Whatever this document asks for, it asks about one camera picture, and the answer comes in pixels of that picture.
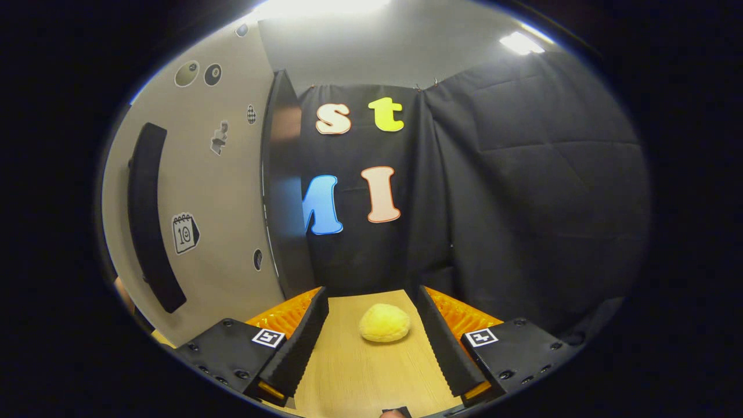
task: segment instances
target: blue letter m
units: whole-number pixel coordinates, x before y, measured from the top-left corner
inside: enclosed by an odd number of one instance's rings
[[[305,199],[302,201],[302,212],[305,215],[305,231],[310,226],[312,214],[315,214],[315,223],[312,233],[315,235],[338,234],[343,230],[343,224],[338,222],[335,215],[335,201],[333,189],[338,183],[335,176],[317,176],[310,181]]]

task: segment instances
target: eight ball sticker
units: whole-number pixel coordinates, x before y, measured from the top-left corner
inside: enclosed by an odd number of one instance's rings
[[[219,64],[210,65],[204,72],[204,82],[207,86],[214,86],[222,78],[222,67]]]

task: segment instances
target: black mount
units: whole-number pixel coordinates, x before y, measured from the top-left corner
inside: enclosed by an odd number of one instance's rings
[[[485,376],[462,351],[425,287],[419,286],[416,299],[415,307],[421,316],[433,354],[452,395],[464,395],[468,390],[485,382]]]
[[[497,341],[488,341],[490,335]],[[538,382],[579,350],[524,318],[495,325],[487,332],[469,332],[461,340],[487,380],[506,393]]]
[[[225,318],[173,351],[219,384],[285,406],[302,380],[327,316],[323,287],[288,340],[281,332]]]

